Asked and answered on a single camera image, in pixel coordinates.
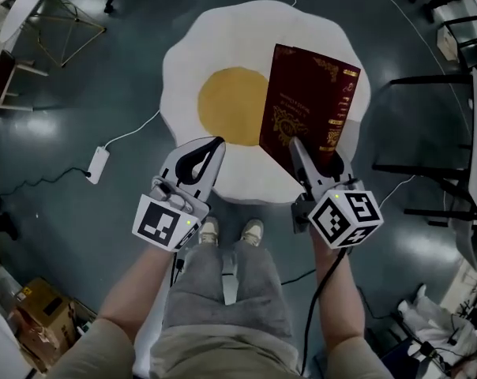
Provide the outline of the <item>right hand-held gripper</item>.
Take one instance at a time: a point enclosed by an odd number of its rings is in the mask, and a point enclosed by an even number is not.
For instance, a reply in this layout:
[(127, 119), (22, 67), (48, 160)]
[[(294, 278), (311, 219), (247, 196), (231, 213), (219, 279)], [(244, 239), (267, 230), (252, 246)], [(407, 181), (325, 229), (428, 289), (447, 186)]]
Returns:
[(373, 193), (364, 189), (362, 181), (352, 178), (350, 162), (335, 151), (329, 162), (334, 182), (325, 188), (303, 143), (293, 137), (289, 144), (295, 177), (306, 191), (291, 205), (294, 231), (301, 233), (309, 226), (332, 250), (357, 246), (369, 238), (382, 224), (383, 217)]

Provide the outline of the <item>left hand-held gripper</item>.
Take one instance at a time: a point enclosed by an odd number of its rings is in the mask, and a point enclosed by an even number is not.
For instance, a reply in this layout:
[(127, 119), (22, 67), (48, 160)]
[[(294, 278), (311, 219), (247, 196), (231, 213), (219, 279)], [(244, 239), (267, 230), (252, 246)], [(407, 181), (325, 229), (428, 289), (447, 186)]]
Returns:
[(143, 194), (132, 233), (166, 251), (179, 251), (210, 212), (207, 199), (226, 152), (222, 137), (202, 137), (175, 148), (152, 190)]

